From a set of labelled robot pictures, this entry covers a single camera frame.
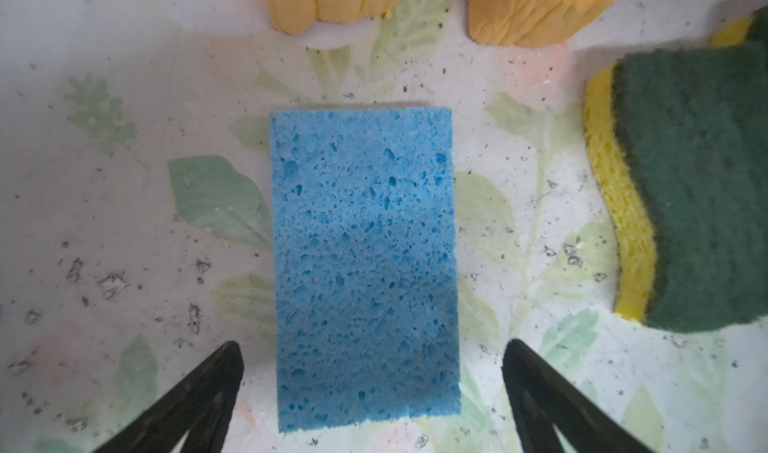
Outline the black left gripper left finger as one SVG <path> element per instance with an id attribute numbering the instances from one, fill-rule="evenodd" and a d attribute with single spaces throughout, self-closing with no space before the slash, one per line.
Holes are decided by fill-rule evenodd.
<path id="1" fill-rule="evenodd" d="M 220 452 L 244 374 L 240 346 L 227 341 L 99 452 Z"/>

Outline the blue cellulose sponge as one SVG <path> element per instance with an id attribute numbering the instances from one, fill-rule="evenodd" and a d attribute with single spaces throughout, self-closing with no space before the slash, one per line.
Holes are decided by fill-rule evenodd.
<path id="1" fill-rule="evenodd" d="M 278 427 L 461 409 L 452 112 L 270 118 Z"/>

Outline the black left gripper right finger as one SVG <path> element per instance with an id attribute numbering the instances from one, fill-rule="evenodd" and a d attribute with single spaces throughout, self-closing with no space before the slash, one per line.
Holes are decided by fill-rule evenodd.
<path id="1" fill-rule="evenodd" d="M 522 340 L 508 343 L 502 376 L 523 451 L 561 452 L 564 435 L 578 452 L 650 452 Z"/>

